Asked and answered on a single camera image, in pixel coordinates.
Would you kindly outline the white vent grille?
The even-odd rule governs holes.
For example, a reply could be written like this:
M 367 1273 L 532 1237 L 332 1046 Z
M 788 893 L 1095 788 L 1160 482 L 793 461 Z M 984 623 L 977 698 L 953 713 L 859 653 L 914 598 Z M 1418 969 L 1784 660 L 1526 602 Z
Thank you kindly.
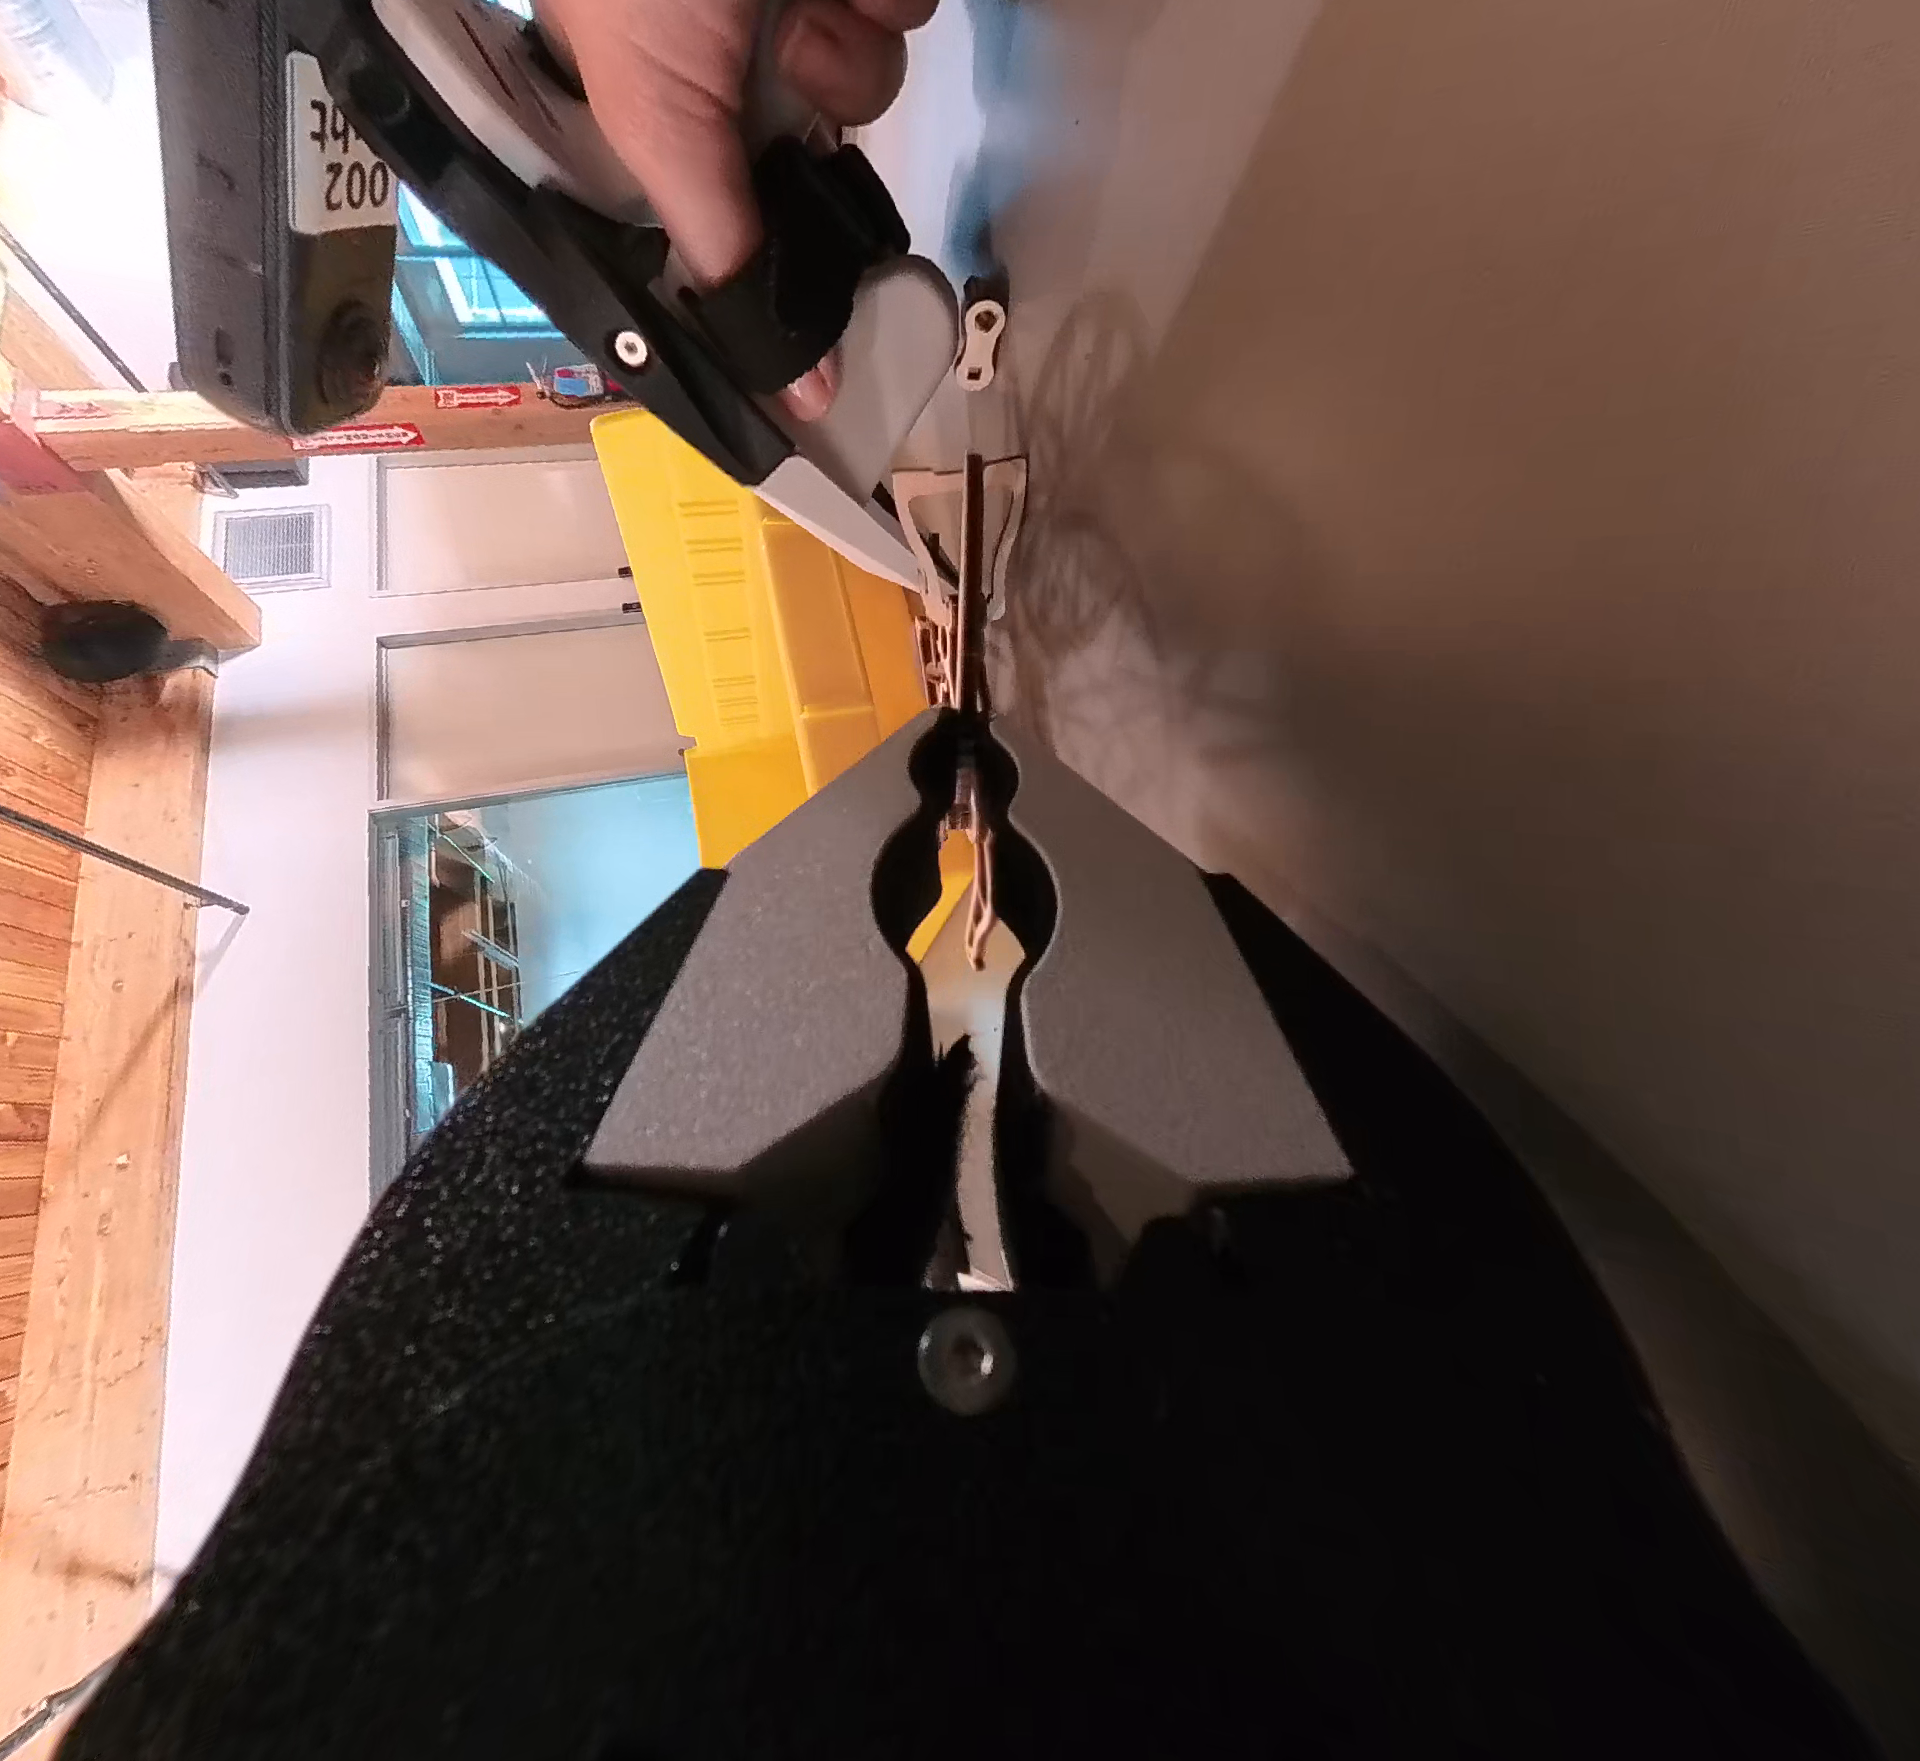
M 331 509 L 322 502 L 221 509 L 212 521 L 217 565 L 248 594 L 331 586 Z

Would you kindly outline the wooden bicycle frame assembly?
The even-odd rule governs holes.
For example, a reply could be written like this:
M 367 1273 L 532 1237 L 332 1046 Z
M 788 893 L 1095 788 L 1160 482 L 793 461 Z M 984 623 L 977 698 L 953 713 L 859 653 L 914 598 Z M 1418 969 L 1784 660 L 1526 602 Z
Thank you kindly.
M 996 903 L 996 844 L 1015 794 L 1015 777 L 996 774 L 981 758 L 988 744 L 1005 748 L 984 665 L 984 618 L 962 612 L 955 596 L 917 598 L 914 640 L 929 714 L 967 714 L 949 765 L 916 780 L 922 811 L 937 810 L 934 825 L 939 890 L 905 943 L 905 959 L 926 969 L 937 935 L 959 919 L 967 971 L 987 971 L 988 946 L 1002 924 Z

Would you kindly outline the wooden beam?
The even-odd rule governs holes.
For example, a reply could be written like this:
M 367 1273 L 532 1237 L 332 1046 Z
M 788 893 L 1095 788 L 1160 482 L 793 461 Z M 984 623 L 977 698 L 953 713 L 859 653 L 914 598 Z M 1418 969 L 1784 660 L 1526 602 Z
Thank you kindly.
M 367 413 L 342 425 L 413 424 L 428 443 L 426 451 L 413 454 L 552 451 L 589 444 L 592 422 L 624 407 L 622 397 L 610 397 L 592 409 L 561 409 L 541 388 L 521 384 L 525 401 L 519 407 L 438 412 L 433 386 L 387 388 Z M 38 391 L 22 406 L 18 424 L 32 443 L 74 471 L 219 469 L 292 461 L 300 456 L 291 451 L 291 438 L 320 431 L 255 428 L 192 391 L 130 389 Z

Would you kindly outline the large paned window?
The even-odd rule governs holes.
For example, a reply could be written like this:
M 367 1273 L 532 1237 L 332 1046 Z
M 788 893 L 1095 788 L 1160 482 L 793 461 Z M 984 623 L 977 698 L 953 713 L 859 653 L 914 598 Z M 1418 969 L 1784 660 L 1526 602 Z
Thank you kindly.
M 488 0 L 519 20 L 532 0 Z M 561 334 L 497 262 L 426 207 L 413 190 L 397 199 L 397 292 L 411 353 L 435 381 L 519 381 L 528 345 L 552 355 Z

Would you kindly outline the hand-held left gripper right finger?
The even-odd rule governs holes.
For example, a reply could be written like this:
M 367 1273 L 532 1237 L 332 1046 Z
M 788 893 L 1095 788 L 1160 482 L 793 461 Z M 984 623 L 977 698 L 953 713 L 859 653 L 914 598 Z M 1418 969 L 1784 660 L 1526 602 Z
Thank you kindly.
M 1208 875 L 1016 722 L 981 729 L 1021 960 L 992 1119 L 1009 1285 L 1112 1282 L 1158 1221 L 1354 1181 Z

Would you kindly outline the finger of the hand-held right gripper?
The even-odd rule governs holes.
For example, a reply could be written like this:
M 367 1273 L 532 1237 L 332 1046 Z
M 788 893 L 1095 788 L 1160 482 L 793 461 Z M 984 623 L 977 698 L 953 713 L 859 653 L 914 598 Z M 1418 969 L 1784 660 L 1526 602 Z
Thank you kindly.
M 855 501 L 802 454 L 777 464 L 756 494 L 855 569 L 908 591 L 922 589 L 922 569 L 898 517 L 874 501 Z
M 796 451 L 847 498 L 868 504 L 957 355 L 957 296 L 928 258 L 894 258 L 853 289 L 831 353 L 829 409 L 793 430 Z

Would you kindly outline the metal shelving rack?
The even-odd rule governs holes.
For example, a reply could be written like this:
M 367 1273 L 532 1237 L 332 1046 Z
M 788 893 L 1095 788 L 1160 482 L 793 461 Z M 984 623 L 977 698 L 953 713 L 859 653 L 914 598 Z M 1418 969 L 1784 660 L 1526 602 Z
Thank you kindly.
M 477 810 L 426 825 L 428 1003 L 440 1112 L 486 1077 L 525 1023 L 519 877 Z

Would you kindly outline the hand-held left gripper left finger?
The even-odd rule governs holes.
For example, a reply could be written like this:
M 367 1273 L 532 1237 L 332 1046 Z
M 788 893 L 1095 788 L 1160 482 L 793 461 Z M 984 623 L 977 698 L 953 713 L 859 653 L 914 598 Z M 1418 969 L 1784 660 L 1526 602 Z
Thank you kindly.
M 943 877 L 948 711 L 901 724 L 725 865 L 583 1173 L 616 1186 L 871 1186 L 931 1048 L 908 956 Z

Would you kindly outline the yellow plastic bin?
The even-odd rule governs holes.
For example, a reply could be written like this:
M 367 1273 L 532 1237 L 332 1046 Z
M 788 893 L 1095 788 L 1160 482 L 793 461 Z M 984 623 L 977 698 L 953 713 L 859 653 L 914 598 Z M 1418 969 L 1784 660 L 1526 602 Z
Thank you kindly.
M 591 424 L 700 860 L 728 865 L 928 708 L 917 608 L 637 407 Z

